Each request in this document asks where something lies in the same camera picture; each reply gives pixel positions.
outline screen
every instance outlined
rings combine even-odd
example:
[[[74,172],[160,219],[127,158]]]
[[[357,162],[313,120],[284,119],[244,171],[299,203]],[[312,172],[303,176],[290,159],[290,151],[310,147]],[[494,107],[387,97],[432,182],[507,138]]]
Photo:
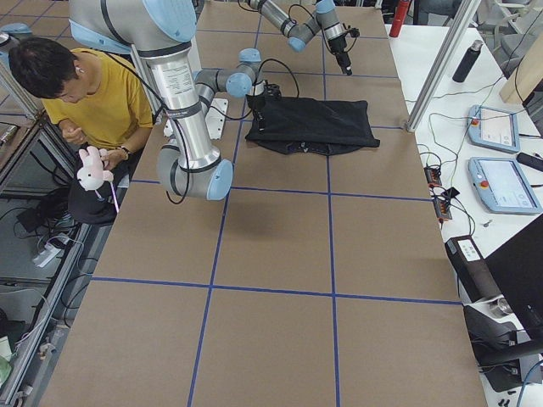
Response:
[[[535,208],[523,179],[510,161],[479,161],[496,204],[505,208]]]
[[[481,109],[481,139],[512,146],[511,115],[496,110]]]
[[[543,216],[489,255],[486,264],[527,333],[543,338]]]

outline black monitor stand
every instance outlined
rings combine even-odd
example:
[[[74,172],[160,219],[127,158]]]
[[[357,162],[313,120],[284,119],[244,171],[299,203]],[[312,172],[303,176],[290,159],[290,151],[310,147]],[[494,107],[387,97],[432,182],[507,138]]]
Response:
[[[496,392],[522,386],[529,369],[543,353],[543,340],[530,340],[511,322],[499,323],[469,305],[464,307],[467,331],[481,371]],[[541,384],[541,370],[528,382]]]

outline black hair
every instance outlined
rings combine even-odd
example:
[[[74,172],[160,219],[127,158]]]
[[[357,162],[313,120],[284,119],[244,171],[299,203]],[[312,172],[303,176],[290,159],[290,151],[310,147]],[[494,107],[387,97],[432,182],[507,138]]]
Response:
[[[37,98],[55,99],[64,83],[77,78],[77,57],[58,42],[32,36],[9,50],[9,68],[15,80]]]

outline white table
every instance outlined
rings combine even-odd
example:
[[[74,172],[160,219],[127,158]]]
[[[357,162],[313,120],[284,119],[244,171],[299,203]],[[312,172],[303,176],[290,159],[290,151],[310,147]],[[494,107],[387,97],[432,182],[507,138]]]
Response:
[[[447,27],[434,26],[414,26],[404,25],[401,28],[400,35],[397,38],[390,38],[390,46],[395,58],[398,75],[402,82],[402,89],[406,98],[407,107],[411,111],[414,101],[417,99],[423,83],[426,80],[428,72],[434,62],[435,56],[439,51],[441,43],[445,39]],[[501,71],[487,47],[475,63],[472,71],[463,83],[456,83],[452,80],[456,67],[466,49],[474,40],[481,39],[475,29],[468,29],[462,42],[456,50],[454,58],[445,71],[445,75],[439,84],[435,96],[455,92],[477,91],[484,86],[488,86],[498,81],[494,87],[487,87],[477,93],[464,93],[455,96],[446,96],[444,98],[435,98],[425,113],[421,125],[416,130],[417,142],[428,146],[429,150],[438,154],[443,161],[454,159],[454,155],[442,147],[436,145],[434,136],[428,125],[428,118],[432,113],[445,114],[450,117],[465,118],[467,112],[474,104],[483,104],[485,106],[497,109],[505,109],[518,112],[522,110],[520,105],[503,103],[499,96],[501,87],[506,83],[505,78],[501,78]],[[473,217],[476,223],[473,240],[478,245],[484,257],[499,248],[509,237],[523,229],[534,215],[498,215],[492,214],[482,205],[475,192],[472,182],[467,172],[467,160],[473,156],[483,157],[514,157],[513,154],[501,153],[499,151],[474,146],[466,137],[466,119],[452,120],[442,116],[432,115],[431,122],[434,129],[435,140],[440,144],[446,145],[453,151],[459,151],[458,166],[453,176],[454,165],[445,164],[442,167],[442,182],[446,187],[451,185],[460,191],[458,198],[464,204],[467,212]],[[525,113],[518,114],[519,132],[530,135],[538,135],[537,129],[529,116]],[[521,149],[526,153],[543,153],[543,141],[540,139],[521,138]],[[419,145],[419,151],[428,151],[422,145]],[[429,157],[430,164],[436,164],[437,160],[429,155],[423,155],[423,164]],[[532,170],[523,166],[524,174],[531,184],[543,183],[543,172]],[[536,188],[535,193],[540,202],[543,202],[543,188]],[[453,220],[446,221],[443,225],[442,236],[446,242],[449,238],[461,235],[467,235],[469,231],[467,216],[458,209],[451,209]],[[484,304],[477,304],[476,308],[484,310]],[[518,392],[514,395],[508,395],[507,392],[496,393],[490,387],[486,378],[481,375],[481,381],[484,385],[484,391],[489,406],[497,405],[501,399],[511,399],[510,407],[516,405]],[[529,386],[524,392],[521,407],[536,407],[543,405],[543,386]]]

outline yellow t-shirt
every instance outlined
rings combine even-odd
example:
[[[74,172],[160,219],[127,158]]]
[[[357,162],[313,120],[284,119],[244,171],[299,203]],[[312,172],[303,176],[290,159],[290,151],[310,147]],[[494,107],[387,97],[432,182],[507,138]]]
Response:
[[[98,90],[78,103],[43,99],[51,121],[70,119],[87,135],[89,144],[113,149],[122,145],[138,127],[152,127],[151,108],[142,84],[128,69],[105,53],[76,48],[73,53],[92,53],[102,61],[102,79]],[[132,65],[117,58],[122,64]]]

